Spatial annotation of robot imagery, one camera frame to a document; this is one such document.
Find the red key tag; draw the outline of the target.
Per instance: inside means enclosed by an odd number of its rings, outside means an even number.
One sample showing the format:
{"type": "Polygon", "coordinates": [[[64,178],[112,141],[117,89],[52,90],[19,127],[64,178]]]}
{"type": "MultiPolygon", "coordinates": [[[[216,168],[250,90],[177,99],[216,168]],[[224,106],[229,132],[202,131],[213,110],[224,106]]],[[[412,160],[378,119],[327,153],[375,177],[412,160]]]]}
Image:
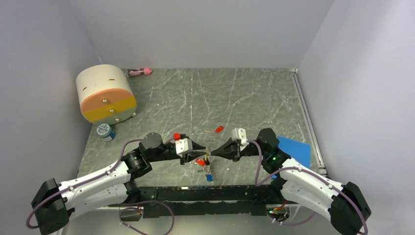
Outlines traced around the red key tag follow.
{"type": "Polygon", "coordinates": [[[219,126],[219,127],[217,127],[217,128],[215,129],[215,132],[216,132],[216,133],[220,133],[223,129],[224,129],[224,127],[223,127],[223,126],[219,126]]]}
{"type": "Polygon", "coordinates": [[[195,163],[198,164],[199,166],[206,166],[206,162],[202,159],[196,159],[195,163]]]}

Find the silver key with red tag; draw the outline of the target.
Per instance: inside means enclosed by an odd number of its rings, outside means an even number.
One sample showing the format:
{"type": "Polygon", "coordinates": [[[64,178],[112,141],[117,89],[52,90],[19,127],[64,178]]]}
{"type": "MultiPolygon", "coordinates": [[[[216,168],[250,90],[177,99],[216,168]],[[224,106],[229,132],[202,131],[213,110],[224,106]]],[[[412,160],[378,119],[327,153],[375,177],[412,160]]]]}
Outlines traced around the silver key with red tag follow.
{"type": "Polygon", "coordinates": [[[208,133],[209,135],[215,135],[216,132],[215,131],[208,131],[208,130],[204,130],[204,132],[208,133]]]}

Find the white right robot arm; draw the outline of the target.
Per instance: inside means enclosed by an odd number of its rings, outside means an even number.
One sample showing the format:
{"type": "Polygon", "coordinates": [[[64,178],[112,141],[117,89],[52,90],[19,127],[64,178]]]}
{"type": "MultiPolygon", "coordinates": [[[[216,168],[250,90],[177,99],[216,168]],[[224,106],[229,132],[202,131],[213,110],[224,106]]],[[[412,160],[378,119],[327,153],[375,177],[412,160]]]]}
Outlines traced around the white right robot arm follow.
{"type": "Polygon", "coordinates": [[[279,147],[271,128],[259,131],[255,140],[246,130],[235,128],[232,137],[211,155],[234,162],[242,157],[258,156],[254,184],[261,186],[272,176],[269,197],[275,203],[292,201],[320,214],[342,235],[368,234],[371,210],[360,188],[353,182],[334,181],[311,171],[279,147]]]}

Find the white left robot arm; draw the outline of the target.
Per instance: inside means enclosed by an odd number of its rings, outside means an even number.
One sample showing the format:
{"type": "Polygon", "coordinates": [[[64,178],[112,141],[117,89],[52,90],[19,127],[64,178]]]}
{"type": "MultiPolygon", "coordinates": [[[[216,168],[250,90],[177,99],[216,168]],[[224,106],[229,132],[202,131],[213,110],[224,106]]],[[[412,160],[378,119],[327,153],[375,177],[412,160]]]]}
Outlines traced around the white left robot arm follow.
{"type": "Polygon", "coordinates": [[[44,181],[31,202],[26,227],[49,235],[65,227],[71,218],[102,206],[133,206],[140,199],[135,180],[152,170],[152,162],[178,159],[184,165],[206,149],[179,133],[168,141],[158,133],[149,133],[136,142],[138,147],[128,153],[124,144],[117,160],[105,168],[60,183],[54,178],[44,181]]]}

